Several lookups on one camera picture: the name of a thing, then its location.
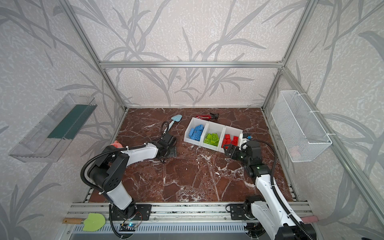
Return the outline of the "red lego diagonal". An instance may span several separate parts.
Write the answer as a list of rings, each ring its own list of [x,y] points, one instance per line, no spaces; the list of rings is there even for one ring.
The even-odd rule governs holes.
[[[225,145],[228,145],[231,143],[231,140],[230,139],[223,139],[223,142],[222,142],[222,148],[225,148]]]

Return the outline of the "blue lego diagonal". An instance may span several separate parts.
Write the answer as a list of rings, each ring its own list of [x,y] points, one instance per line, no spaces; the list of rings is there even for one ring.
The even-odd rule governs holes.
[[[195,129],[194,129],[194,128],[191,128],[190,131],[189,131],[189,138],[190,138],[190,139],[193,138],[194,132],[195,132]]]

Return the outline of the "blue lego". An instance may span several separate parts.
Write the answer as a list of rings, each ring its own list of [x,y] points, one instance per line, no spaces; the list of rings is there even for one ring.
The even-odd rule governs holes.
[[[203,131],[195,131],[193,135],[193,140],[200,141]]]

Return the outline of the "green lego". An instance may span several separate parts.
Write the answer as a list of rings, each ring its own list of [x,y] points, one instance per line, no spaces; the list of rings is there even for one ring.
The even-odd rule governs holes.
[[[204,139],[204,144],[208,145],[214,145],[213,136],[212,134],[207,134],[206,138]]]
[[[212,136],[213,136],[213,141],[215,142],[213,146],[217,147],[219,145],[220,137],[217,134],[212,134]]]

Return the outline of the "blue lego horizontal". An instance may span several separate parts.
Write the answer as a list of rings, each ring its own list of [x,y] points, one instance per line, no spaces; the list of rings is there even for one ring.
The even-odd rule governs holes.
[[[195,127],[195,131],[203,131],[204,130],[204,125],[198,125]]]

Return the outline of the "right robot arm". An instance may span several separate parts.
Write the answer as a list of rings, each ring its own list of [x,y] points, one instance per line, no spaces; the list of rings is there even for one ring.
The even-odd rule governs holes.
[[[261,146],[267,145],[274,154],[271,168],[262,162]],[[276,184],[274,173],[278,162],[275,148],[262,140],[248,140],[240,146],[224,145],[226,157],[243,164],[246,173],[255,182],[261,193],[245,201],[244,212],[248,219],[258,220],[272,240],[316,240],[317,234],[311,224],[305,224]]]

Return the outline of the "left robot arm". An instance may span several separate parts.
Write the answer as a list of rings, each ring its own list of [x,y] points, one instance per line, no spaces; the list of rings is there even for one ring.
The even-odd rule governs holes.
[[[107,146],[102,153],[88,160],[81,169],[81,180],[97,190],[109,203],[126,215],[136,212],[135,201],[127,192],[122,180],[130,165],[152,159],[168,158],[177,139],[169,134],[175,121],[163,122],[160,137],[140,146],[117,148]]]

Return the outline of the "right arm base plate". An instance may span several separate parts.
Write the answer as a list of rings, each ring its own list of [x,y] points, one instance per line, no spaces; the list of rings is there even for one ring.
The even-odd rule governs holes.
[[[246,212],[244,204],[227,204],[226,211],[230,213],[233,221],[250,221],[256,218]]]

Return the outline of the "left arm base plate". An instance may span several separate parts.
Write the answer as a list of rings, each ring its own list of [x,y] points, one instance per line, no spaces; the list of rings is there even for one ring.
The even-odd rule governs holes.
[[[120,210],[115,205],[110,205],[110,207],[109,219],[112,219],[112,221],[148,221],[152,210],[151,204],[131,204],[125,210]]]

